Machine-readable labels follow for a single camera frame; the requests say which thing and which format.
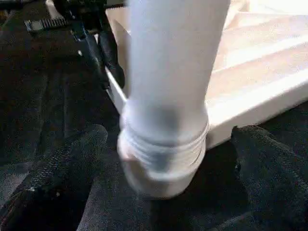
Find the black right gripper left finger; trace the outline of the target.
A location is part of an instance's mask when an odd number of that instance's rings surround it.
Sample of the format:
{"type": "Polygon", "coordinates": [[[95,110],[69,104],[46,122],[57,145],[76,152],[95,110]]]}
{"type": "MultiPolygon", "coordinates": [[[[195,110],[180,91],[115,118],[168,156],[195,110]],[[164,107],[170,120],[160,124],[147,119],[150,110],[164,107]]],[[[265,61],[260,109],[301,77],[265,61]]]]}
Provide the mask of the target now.
{"type": "Polygon", "coordinates": [[[47,149],[0,210],[2,231],[75,231],[108,132],[90,125],[47,149]]]}

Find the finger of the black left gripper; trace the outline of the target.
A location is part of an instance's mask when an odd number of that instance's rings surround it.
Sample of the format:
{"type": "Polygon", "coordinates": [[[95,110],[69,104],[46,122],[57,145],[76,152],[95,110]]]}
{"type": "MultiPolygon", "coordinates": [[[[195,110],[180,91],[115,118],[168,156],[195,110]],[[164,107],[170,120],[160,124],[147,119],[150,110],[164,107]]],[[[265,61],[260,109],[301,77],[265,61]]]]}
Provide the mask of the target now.
{"type": "Polygon", "coordinates": [[[102,51],[103,63],[109,72],[114,76],[113,57],[114,39],[111,31],[101,31],[98,43],[102,51]]]}
{"type": "Polygon", "coordinates": [[[116,62],[112,70],[113,77],[116,79],[119,87],[123,89],[126,83],[126,45],[125,38],[114,34],[115,38],[115,57],[116,62]]]}

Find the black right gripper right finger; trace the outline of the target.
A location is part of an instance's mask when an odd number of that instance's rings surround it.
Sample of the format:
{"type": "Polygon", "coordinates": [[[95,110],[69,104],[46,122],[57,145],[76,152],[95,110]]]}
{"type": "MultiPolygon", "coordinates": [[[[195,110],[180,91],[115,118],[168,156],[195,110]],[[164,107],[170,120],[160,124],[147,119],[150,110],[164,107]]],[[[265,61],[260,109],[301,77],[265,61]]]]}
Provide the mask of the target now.
{"type": "Polygon", "coordinates": [[[308,159],[267,130],[234,127],[235,172],[244,185],[252,214],[270,231],[308,229],[308,159]]]}

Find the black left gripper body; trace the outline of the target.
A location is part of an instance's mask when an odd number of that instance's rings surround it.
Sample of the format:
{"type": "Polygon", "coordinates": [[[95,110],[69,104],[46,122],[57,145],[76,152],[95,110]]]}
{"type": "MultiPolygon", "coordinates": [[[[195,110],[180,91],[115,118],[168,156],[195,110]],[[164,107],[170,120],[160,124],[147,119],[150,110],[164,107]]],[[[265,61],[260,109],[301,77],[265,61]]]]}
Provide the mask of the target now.
{"type": "Polygon", "coordinates": [[[107,17],[107,9],[122,7],[124,2],[114,0],[55,0],[53,2],[59,17],[54,19],[26,20],[25,26],[30,35],[35,36],[43,31],[70,29],[84,62],[91,69],[93,75],[100,81],[104,89],[110,84],[107,76],[109,71],[104,63],[102,51],[98,43],[101,31],[111,31],[107,17]]]}

